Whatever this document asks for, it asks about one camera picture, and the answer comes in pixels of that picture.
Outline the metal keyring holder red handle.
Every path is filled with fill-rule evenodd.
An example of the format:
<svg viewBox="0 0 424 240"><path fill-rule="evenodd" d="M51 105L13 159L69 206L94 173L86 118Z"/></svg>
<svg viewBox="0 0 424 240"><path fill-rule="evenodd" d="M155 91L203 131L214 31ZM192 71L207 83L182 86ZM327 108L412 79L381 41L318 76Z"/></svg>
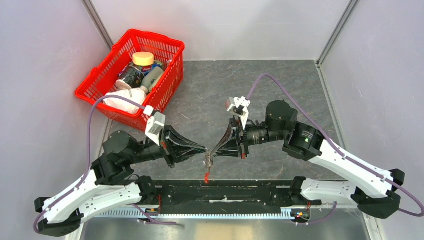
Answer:
<svg viewBox="0 0 424 240"><path fill-rule="evenodd" d="M207 150L204 154L205 154L205 158L203 161L203 165L206 168L206 173L204 174L204 183L209 184L211 169L214 166L214 157L213 157L213 153L209 150Z"/></svg>

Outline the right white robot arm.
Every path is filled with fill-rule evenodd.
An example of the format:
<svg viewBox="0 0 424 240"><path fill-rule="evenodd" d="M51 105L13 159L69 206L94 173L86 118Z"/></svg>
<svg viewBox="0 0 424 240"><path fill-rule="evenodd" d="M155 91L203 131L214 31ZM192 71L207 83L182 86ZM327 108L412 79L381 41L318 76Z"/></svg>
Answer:
<svg viewBox="0 0 424 240"><path fill-rule="evenodd" d="M356 205L378 219L387 219L400 209L401 197L396 191L404 183L403 171L384 170L349 156L316 127L298 122L298 111L283 100L267 105L263 122L249 119L250 103L245 97L228 99L226 110L232 117L222 139L205 155L203 163L208 170L215 157L245 159L251 146L282 141L282 151L290 157L321 166L343 178L329 181L295 177L288 190L291 205Z"/></svg>

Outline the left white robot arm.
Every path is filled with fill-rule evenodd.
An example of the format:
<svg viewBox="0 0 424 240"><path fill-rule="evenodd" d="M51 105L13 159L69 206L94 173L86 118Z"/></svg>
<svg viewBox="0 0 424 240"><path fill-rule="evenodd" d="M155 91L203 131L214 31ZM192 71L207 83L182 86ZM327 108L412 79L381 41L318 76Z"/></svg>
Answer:
<svg viewBox="0 0 424 240"><path fill-rule="evenodd" d="M91 163L81 178L53 197L34 201L39 216L33 224L37 234L63 237L101 213L132 204L160 203L158 191L149 176L134 174L132 165L164 159L170 168L207 152L207 148L180 135L167 125L158 142L138 141L125 131L113 132L102 144L103 154Z"/></svg>

